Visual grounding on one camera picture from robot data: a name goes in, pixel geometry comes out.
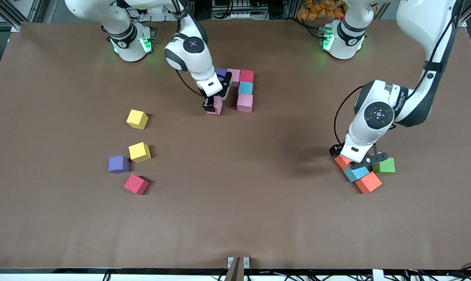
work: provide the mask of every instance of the foam cube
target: foam cube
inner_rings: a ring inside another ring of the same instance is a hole
[[[253,95],[239,94],[237,95],[237,111],[249,112],[253,111]]]
[[[379,180],[378,176],[374,172],[370,172],[367,176],[364,176],[360,180],[357,180],[355,184],[359,187],[360,191],[364,194],[369,193],[380,185],[382,185],[381,181]]]
[[[114,174],[128,173],[130,162],[123,155],[109,157],[109,171]]]
[[[216,72],[216,74],[223,76],[218,77],[218,80],[220,81],[223,81],[223,78],[225,77],[225,75],[227,75],[227,69],[214,69],[214,71]]]
[[[227,72],[232,73],[232,87],[239,87],[239,76],[241,75],[241,71],[239,69],[227,69]]]
[[[240,82],[249,82],[253,83],[255,80],[255,72],[254,71],[247,71],[247,70],[241,70],[241,74],[239,76],[239,81]]]
[[[338,155],[334,161],[336,161],[336,163],[339,165],[339,167],[341,167],[341,169],[344,171],[346,170],[349,165],[350,165],[350,162],[351,160],[344,157],[343,155]]]
[[[125,183],[125,188],[136,194],[143,195],[148,185],[148,181],[131,174]]]
[[[222,107],[223,107],[223,102],[220,100],[220,97],[219,96],[214,96],[214,98],[213,98],[214,112],[207,111],[206,113],[207,114],[212,114],[212,115],[220,115]]]
[[[239,94],[253,94],[253,83],[239,82]]]
[[[363,176],[369,174],[369,170],[366,167],[358,168],[358,169],[350,169],[346,168],[343,171],[346,177],[350,180],[350,183],[353,183],[356,180],[360,180]]]
[[[378,176],[387,176],[395,172],[395,160],[393,158],[388,158],[383,162],[376,163],[372,166],[372,170]]]
[[[126,122],[132,128],[143,130],[143,128],[145,128],[145,125],[147,124],[148,119],[149,117],[147,116],[147,114],[145,114],[145,112],[138,110],[130,110],[130,114],[128,115],[128,119],[126,120]]]
[[[151,158],[149,146],[145,142],[134,144],[128,147],[130,159],[135,163],[140,163]]]

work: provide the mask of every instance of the pink cube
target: pink cube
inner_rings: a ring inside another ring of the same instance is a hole
[[[232,87],[239,87],[239,76],[241,75],[241,71],[239,69],[227,69],[227,72],[232,72]]]
[[[125,188],[131,192],[139,195],[143,195],[149,182],[139,178],[138,176],[131,174],[125,183]]]
[[[213,115],[220,115],[221,114],[221,108],[223,107],[223,101],[220,100],[219,96],[214,96],[214,101],[213,101],[213,107],[214,107],[214,112],[209,112],[207,111],[207,114],[213,114]]]
[[[250,112],[253,110],[253,95],[239,94],[237,96],[237,111]]]
[[[241,70],[241,74],[239,75],[239,81],[240,82],[248,82],[248,83],[253,83],[255,80],[255,72],[254,71],[247,71],[247,70]]]

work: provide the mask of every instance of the green cube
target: green cube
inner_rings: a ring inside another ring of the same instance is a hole
[[[374,164],[372,170],[379,176],[387,176],[395,172],[395,161],[393,158],[388,158],[383,162]]]

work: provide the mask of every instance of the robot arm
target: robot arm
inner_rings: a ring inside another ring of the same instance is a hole
[[[350,167],[380,162],[369,155],[393,122],[410,127],[430,114],[437,87],[445,71],[455,37],[461,0],[407,0],[400,2],[397,22],[409,37],[423,46],[426,62],[415,89],[375,80],[366,84],[355,101],[355,118],[348,128],[341,155],[353,160]]]
[[[151,52],[151,29],[132,23],[125,11],[110,5],[109,0],[66,0],[66,6],[77,17],[95,20],[109,34],[114,51],[127,62],[136,62]]]
[[[97,20],[105,28],[114,45],[114,50],[123,60],[135,62],[152,51],[150,28],[131,22],[125,11],[113,6],[112,0],[66,0],[68,9],[79,18]],[[138,9],[167,7],[179,21],[179,29],[166,45],[165,55],[170,66],[179,71],[189,71],[202,94],[210,98],[218,94],[221,100],[227,97],[231,76],[218,80],[207,47],[205,29],[191,16],[181,0],[125,0]]]
[[[348,11],[343,20],[325,25],[331,32],[322,42],[323,49],[337,59],[351,59],[362,48],[364,34],[374,18],[373,2],[389,3],[395,0],[345,0]]]
[[[205,29],[192,17],[180,0],[125,0],[132,7],[150,9],[158,6],[168,8],[179,21],[179,28],[172,41],[165,47],[168,64],[179,71],[189,71],[196,85],[206,97],[214,96],[223,89],[214,71],[211,54],[207,47]]]

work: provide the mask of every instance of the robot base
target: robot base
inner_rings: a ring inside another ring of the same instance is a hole
[[[114,52],[116,52],[126,62],[137,62],[145,57],[148,53],[151,53],[154,46],[155,29],[151,30],[150,27],[146,27],[140,23],[133,23],[137,27],[137,38],[130,43],[128,48],[120,48],[114,46]]]
[[[340,22],[341,20],[334,20],[332,23],[325,25],[326,28],[331,28],[333,30],[332,36],[334,36],[334,39],[324,40],[324,45],[322,47],[326,52],[330,53],[337,59],[351,59],[362,47],[363,38],[355,45],[347,46],[345,41],[343,41],[338,34],[335,34]]]

